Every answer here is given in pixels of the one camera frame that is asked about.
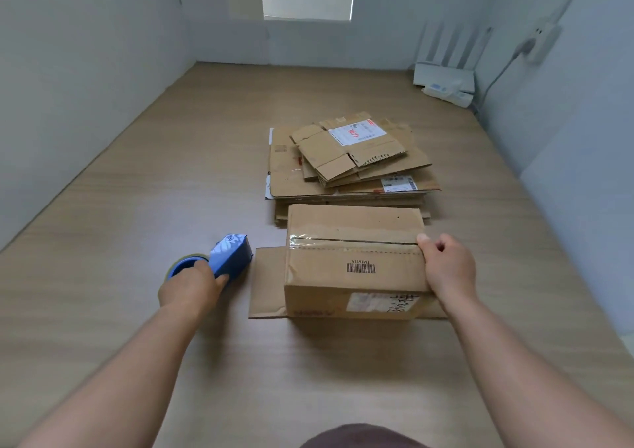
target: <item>blue tape dispenser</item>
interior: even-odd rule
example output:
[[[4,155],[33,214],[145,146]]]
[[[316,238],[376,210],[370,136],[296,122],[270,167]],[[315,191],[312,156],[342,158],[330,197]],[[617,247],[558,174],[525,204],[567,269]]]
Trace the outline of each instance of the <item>blue tape dispenser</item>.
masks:
[[[252,257],[253,252],[251,252],[246,234],[228,234],[216,243],[209,257],[204,254],[189,254],[179,259],[169,269],[165,279],[170,279],[182,270],[191,268],[198,260],[205,260],[216,277],[223,274],[229,275],[229,281],[226,284],[229,285],[249,266]]]

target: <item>wall outlet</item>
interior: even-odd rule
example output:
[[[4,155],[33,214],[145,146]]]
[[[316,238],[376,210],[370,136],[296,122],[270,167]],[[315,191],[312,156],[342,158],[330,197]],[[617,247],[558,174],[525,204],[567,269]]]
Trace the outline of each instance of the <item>wall outlet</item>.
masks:
[[[529,34],[529,37],[534,37],[536,42],[533,50],[526,56],[526,61],[530,64],[541,64],[555,45],[561,31],[561,26],[551,22],[548,17],[539,19]]]

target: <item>hand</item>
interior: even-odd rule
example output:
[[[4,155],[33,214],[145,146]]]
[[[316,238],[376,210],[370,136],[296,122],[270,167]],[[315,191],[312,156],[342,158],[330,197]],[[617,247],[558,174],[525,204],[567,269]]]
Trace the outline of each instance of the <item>hand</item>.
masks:
[[[416,242],[425,257],[425,273],[445,311],[461,300],[477,300],[476,261],[465,246],[449,234],[434,242],[419,234]]]
[[[218,296],[229,281],[223,274],[214,279],[214,273],[205,261],[198,260],[194,267],[186,268],[163,283],[158,291],[161,307],[170,307],[181,314],[202,319],[216,306]]]

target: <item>white label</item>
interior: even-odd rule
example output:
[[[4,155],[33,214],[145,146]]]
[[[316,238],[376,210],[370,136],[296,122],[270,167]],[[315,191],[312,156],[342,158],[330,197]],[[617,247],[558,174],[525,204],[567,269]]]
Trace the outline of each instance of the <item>white label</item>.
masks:
[[[386,132],[378,127],[371,119],[361,121],[360,123],[341,126],[340,128],[330,129],[329,132],[342,146],[352,146],[352,144],[385,136],[386,134]]]
[[[386,294],[383,292],[353,292],[346,311],[361,313],[402,313],[416,304],[417,294]]]
[[[267,174],[266,176],[266,189],[264,191],[264,197],[266,199],[275,199],[275,196],[271,194],[271,175]]]
[[[383,190],[385,192],[417,191],[418,186],[411,176],[392,176],[391,178],[381,178]]]

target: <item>power cord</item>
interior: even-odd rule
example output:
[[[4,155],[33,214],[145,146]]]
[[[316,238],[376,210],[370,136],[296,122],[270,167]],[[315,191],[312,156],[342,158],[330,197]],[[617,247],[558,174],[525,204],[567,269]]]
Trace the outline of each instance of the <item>power cord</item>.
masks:
[[[515,51],[513,52],[513,56],[511,57],[511,59],[507,62],[507,64],[500,71],[500,73],[493,80],[493,82],[489,84],[489,87],[487,87],[486,91],[484,91],[484,95],[482,96],[482,100],[480,101],[480,106],[478,107],[478,111],[481,111],[482,108],[484,107],[484,101],[486,101],[486,97],[489,94],[489,91],[491,90],[491,88],[493,87],[493,84],[498,82],[498,79],[502,77],[502,75],[507,71],[507,69],[511,66],[511,64],[513,63],[515,59],[517,59],[521,54],[527,55],[528,53],[530,53],[535,47],[535,42],[536,42],[535,38],[531,37],[530,39],[527,39],[521,42],[515,48]]]

